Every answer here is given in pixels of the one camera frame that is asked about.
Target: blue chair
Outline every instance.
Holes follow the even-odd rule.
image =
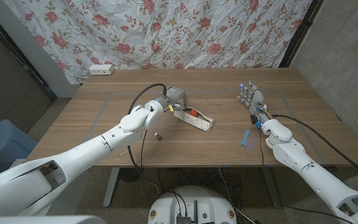
[[[5,119],[0,121],[0,173],[16,159],[25,159],[37,145],[30,136]]]

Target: black connector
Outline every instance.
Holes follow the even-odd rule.
[[[258,118],[255,115],[251,115],[251,123],[256,124],[258,122]]]

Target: blue brush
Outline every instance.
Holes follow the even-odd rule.
[[[244,146],[244,147],[247,146],[248,135],[249,135],[249,129],[247,129],[247,131],[246,131],[246,135],[244,136],[244,140],[242,140],[242,142],[241,142],[241,146]]]

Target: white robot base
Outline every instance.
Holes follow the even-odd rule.
[[[172,192],[161,195],[150,209],[148,224],[182,224],[190,223],[190,221],[199,224],[237,223],[233,206],[217,192],[197,185],[181,186],[173,191],[177,194],[178,200]]]

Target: gray wall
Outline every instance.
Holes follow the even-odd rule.
[[[358,1],[325,0],[291,67],[358,137]]]
[[[71,85],[67,81],[57,64],[3,1],[0,1],[0,24],[58,97],[74,96],[80,85]]]

